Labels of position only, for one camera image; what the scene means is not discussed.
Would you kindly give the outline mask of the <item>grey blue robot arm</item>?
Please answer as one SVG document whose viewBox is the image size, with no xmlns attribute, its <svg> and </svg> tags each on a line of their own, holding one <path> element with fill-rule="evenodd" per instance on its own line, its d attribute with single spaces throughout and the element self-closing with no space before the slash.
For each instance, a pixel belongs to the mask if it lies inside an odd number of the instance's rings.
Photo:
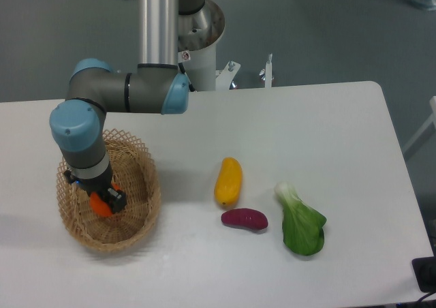
<svg viewBox="0 0 436 308">
<path fill-rule="evenodd" d="M 65 101 L 50 114 L 54 141 L 67 163 L 65 178 L 86 191 L 102 217 L 121 212 L 125 193 L 112 183 L 102 131 L 108 112 L 181 114 L 191 84 L 178 62 L 178 20 L 199 12 L 205 0 L 136 0 L 140 54 L 134 73 L 116 73 L 97 59 L 80 61 Z"/>
</svg>

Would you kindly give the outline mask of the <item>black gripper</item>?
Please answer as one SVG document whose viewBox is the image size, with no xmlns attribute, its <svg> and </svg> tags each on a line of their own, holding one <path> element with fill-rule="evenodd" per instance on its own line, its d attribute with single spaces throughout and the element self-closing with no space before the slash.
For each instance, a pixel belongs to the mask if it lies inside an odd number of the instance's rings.
<svg viewBox="0 0 436 308">
<path fill-rule="evenodd" d="M 68 184 L 75 183 L 88 196 L 95 192 L 108 205 L 112 214 L 120 213 L 127 205 L 126 193 L 119 187 L 112 186 L 111 172 L 104 172 L 92 179 L 81 179 L 72 174 L 71 170 L 65 170 L 63 176 Z"/>
</svg>

